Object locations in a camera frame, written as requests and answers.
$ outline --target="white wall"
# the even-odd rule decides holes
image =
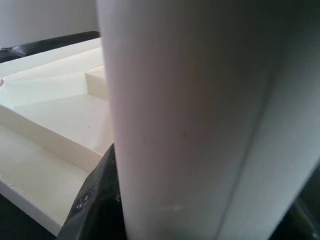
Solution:
[[[95,0],[0,0],[0,47],[97,30]]]

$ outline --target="black object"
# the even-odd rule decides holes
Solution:
[[[18,46],[12,46],[0,49],[0,63],[30,56],[33,54],[42,53],[52,49],[65,47],[71,44],[76,44],[91,39],[96,39],[100,36],[98,31],[88,31],[68,36],[60,36],[51,39],[35,41]]]
[[[113,144],[84,181],[57,240],[126,240]]]
[[[0,195],[0,240],[53,240],[50,232]]]

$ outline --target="white plastic structure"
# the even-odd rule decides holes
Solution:
[[[285,3],[98,1],[129,240],[267,240],[286,213],[320,156],[320,43]]]
[[[101,40],[0,64],[0,194],[54,235],[113,143]]]

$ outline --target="black surface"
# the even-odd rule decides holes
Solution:
[[[0,195],[0,240],[53,240],[55,237]]]

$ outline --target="white cylinder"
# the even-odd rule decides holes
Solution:
[[[98,1],[129,240],[217,236],[290,25],[274,7]]]

